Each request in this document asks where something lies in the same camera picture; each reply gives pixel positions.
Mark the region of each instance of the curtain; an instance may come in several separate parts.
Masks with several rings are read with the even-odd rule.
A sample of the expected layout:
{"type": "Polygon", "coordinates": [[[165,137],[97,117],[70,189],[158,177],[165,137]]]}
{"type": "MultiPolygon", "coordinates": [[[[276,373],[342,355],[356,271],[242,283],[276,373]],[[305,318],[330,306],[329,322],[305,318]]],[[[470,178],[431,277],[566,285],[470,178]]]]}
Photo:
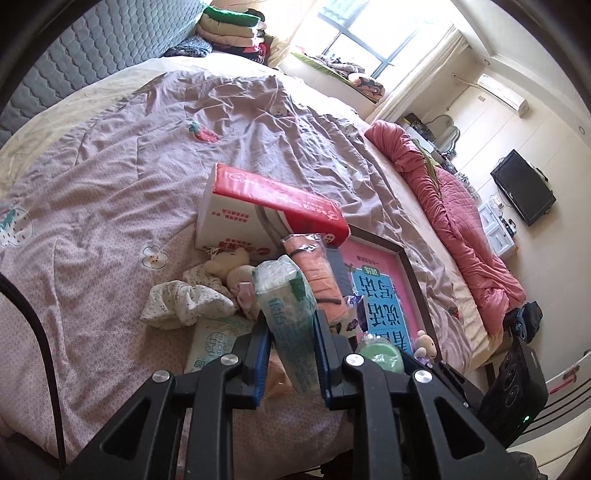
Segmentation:
{"type": "Polygon", "coordinates": [[[456,27],[451,26],[435,49],[410,71],[408,76],[388,96],[378,102],[376,109],[365,121],[370,124],[377,119],[391,122],[398,120],[441,69],[467,47],[468,42],[462,33],[456,27]]]}
{"type": "Polygon", "coordinates": [[[316,15],[326,0],[213,0],[216,8],[244,12],[254,8],[265,15],[266,32],[275,37],[269,67],[276,67],[290,53],[290,43],[308,16],[316,15]]]}

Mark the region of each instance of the green folded blanket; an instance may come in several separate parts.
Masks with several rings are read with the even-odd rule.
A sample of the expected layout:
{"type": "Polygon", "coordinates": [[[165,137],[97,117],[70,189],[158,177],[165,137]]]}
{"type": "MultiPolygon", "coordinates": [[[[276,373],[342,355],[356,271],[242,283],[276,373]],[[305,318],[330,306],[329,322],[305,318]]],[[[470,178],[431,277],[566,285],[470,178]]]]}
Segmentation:
{"type": "Polygon", "coordinates": [[[230,23],[232,25],[240,25],[241,27],[256,27],[260,18],[241,14],[240,12],[232,12],[231,10],[220,10],[215,7],[207,7],[204,11],[209,18],[221,23],[230,23]]]}

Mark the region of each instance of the wall-mounted television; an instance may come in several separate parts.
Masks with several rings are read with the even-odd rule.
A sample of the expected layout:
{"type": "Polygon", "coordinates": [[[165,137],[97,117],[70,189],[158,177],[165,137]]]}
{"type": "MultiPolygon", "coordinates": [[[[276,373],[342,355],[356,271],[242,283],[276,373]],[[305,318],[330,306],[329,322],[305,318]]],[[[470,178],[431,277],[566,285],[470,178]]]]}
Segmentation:
{"type": "Polygon", "coordinates": [[[548,213],[556,201],[546,185],[548,179],[515,150],[495,167],[491,176],[528,226],[548,213]]]}

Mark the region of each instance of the quilted headboard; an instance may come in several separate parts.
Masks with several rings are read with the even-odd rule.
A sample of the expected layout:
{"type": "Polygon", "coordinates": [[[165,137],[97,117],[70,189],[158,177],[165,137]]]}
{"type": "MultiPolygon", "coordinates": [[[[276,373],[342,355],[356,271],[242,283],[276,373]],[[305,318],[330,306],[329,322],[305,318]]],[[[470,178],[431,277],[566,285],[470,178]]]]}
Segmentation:
{"type": "Polygon", "coordinates": [[[0,114],[0,147],[29,119],[118,70],[184,39],[210,0],[101,0],[25,75],[0,114]]]}

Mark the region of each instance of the pink comforter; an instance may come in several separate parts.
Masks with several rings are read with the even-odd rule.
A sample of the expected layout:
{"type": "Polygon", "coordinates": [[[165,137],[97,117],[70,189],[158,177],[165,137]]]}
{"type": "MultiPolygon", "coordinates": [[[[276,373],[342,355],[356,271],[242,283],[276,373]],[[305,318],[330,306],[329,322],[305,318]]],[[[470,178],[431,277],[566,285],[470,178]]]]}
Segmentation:
{"type": "Polygon", "coordinates": [[[365,136],[411,187],[470,288],[486,330],[495,334],[505,314],[525,300],[525,291],[492,252],[474,200],[461,182],[442,168],[436,169],[439,196],[423,156],[399,125],[378,120],[365,136]]]}

